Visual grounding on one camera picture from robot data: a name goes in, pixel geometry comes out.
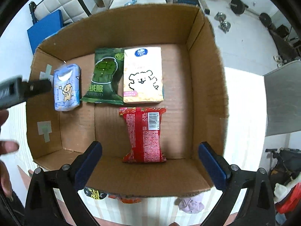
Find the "left hand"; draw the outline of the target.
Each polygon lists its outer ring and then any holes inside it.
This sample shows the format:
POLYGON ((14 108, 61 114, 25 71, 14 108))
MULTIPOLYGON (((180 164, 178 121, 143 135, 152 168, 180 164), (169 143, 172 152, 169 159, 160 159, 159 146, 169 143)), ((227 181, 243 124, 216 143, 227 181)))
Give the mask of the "left hand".
MULTIPOLYGON (((9 117, 9 112, 7 110, 1 110, 1 126, 7 121, 9 117)), ((11 140, 1 140, 1 155, 6 155, 9 153, 13 153, 19 150, 19 144, 15 141, 11 140)), ((7 170, 6 165, 3 161, 1 161, 1 187, 3 189, 4 195, 8 199, 12 199, 13 197, 13 189, 10 181, 10 176, 7 170)))

